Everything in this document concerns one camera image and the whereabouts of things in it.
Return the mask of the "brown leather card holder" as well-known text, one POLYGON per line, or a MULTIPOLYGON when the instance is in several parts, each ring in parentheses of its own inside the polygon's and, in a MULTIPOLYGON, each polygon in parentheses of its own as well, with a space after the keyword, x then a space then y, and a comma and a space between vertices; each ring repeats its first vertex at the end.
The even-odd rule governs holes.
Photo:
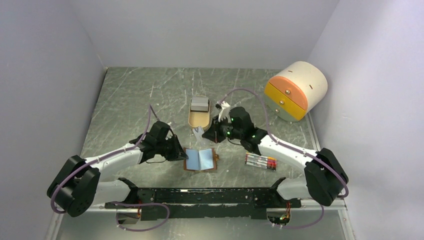
POLYGON ((204 172, 217 169, 217 161, 220 156, 214 148, 196 150, 184 148, 187 159, 183 163, 183 169, 191 172, 204 172))

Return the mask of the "beige oval tray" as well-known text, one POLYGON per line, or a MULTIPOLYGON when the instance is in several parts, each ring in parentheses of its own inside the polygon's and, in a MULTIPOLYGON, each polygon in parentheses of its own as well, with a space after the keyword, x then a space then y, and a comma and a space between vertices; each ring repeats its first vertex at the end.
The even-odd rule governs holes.
POLYGON ((207 131, 211 126, 211 101, 209 100, 209 111, 208 112, 197 112, 190 111, 188 112, 188 124, 193 129, 195 127, 201 126, 204 131, 207 131))

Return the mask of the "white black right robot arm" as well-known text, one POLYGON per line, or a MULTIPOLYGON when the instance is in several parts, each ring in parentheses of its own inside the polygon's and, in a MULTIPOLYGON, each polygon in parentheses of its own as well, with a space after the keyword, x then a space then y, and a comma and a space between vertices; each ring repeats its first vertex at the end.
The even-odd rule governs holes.
POLYGON ((266 130, 255 126, 243 107, 235 107, 229 118, 212 119, 210 128, 202 137, 215 143, 226 139, 240 141, 243 148, 262 157, 277 161, 303 171, 303 177, 285 179, 270 193, 270 202, 282 207, 288 200, 311 198, 329 207, 349 182, 349 178, 334 153, 327 149, 301 148, 283 141, 266 130))

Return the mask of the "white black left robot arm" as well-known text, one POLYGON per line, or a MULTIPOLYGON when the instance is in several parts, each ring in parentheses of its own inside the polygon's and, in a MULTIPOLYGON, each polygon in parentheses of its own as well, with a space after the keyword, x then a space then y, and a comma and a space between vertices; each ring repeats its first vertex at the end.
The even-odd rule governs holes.
POLYGON ((69 157, 47 189, 50 206, 58 214, 82 215, 93 205, 112 203, 132 208, 140 203, 139 188, 120 177, 107 181, 116 172, 161 156, 166 161, 188 158, 171 127, 155 122, 149 131, 108 153, 82 158, 69 157))

